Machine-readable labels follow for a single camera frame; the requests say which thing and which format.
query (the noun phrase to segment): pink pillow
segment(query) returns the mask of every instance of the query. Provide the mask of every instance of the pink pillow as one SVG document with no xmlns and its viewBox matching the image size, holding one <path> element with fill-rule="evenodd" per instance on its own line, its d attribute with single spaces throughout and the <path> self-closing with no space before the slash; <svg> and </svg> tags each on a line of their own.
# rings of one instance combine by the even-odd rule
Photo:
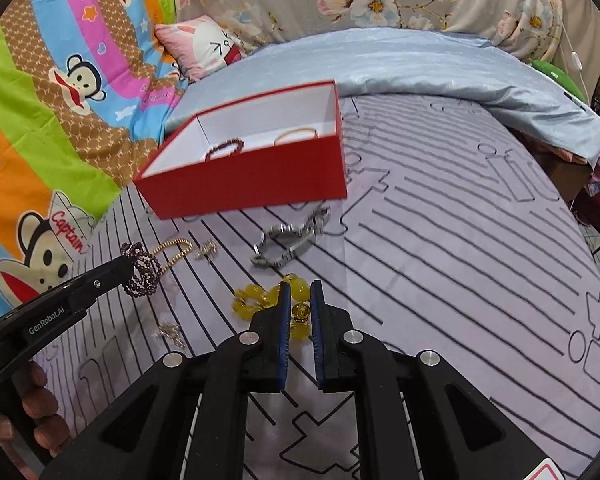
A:
<svg viewBox="0 0 600 480">
<path fill-rule="evenodd" d="M 191 82 L 200 81 L 244 55 L 234 40 L 208 16 L 173 25 L 156 25 L 155 35 Z"/>
</svg>

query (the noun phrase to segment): dark red beaded bracelet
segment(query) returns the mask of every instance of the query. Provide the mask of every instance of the dark red beaded bracelet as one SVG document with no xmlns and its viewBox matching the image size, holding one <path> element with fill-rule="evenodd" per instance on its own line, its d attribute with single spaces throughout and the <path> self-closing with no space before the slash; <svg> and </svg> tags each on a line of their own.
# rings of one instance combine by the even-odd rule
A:
<svg viewBox="0 0 600 480">
<path fill-rule="evenodd" d="M 208 152 L 206 152 L 205 155 L 205 162 L 208 160 L 211 160 L 211 155 L 213 155 L 215 152 L 219 152 L 220 150 L 223 150 L 229 146 L 233 146 L 235 145 L 236 148 L 229 153 L 227 156 L 231 156 L 231 155 L 236 155 L 237 153 L 240 153 L 242 151 L 242 149 L 244 148 L 244 141 L 242 139 L 229 139 L 226 140 L 225 142 L 222 142 L 221 144 L 218 144 L 217 146 L 212 147 Z"/>
</svg>

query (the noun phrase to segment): red box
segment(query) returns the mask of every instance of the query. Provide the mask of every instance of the red box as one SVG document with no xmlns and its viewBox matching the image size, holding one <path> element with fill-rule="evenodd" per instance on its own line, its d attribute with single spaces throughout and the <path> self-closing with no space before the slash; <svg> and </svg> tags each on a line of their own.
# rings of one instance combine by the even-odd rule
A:
<svg viewBox="0 0 600 480">
<path fill-rule="evenodd" d="M 304 130 L 290 133 L 296 128 Z M 232 145 L 205 160 L 212 147 L 235 138 L 244 142 L 239 153 L 229 155 Z M 160 219 L 346 198 L 336 85 L 283 88 L 200 112 L 134 182 Z"/>
</svg>

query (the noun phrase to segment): hand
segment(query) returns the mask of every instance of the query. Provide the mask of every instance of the hand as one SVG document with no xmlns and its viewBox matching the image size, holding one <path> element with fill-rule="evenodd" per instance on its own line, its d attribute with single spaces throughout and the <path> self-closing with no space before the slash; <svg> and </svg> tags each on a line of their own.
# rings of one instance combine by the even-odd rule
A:
<svg viewBox="0 0 600 480">
<path fill-rule="evenodd" d="M 69 427 L 58 412 L 58 400 L 46 385 L 45 371 L 37 364 L 29 363 L 29 373 L 34 387 L 22 397 L 22 407 L 31 418 L 39 421 L 34 437 L 40 446 L 56 456 L 71 441 Z M 0 413 L 0 445 L 14 465 L 27 480 L 37 480 L 38 476 L 27 466 L 11 445 L 15 430 L 11 421 Z"/>
</svg>

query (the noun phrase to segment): light blue blanket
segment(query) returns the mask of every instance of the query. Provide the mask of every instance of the light blue blanket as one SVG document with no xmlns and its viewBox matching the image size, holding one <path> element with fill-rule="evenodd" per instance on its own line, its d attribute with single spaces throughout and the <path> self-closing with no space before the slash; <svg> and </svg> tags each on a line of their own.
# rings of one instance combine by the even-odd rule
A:
<svg viewBox="0 0 600 480">
<path fill-rule="evenodd" d="M 585 157 L 600 155 L 600 117 L 488 40 L 465 34 L 352 28 L 267 46 L 187 88 L 166 131 L 245 96 L 333 79 L 340 96 L 416 93 L 479 102 L 505 126 Z"/>
</svg>

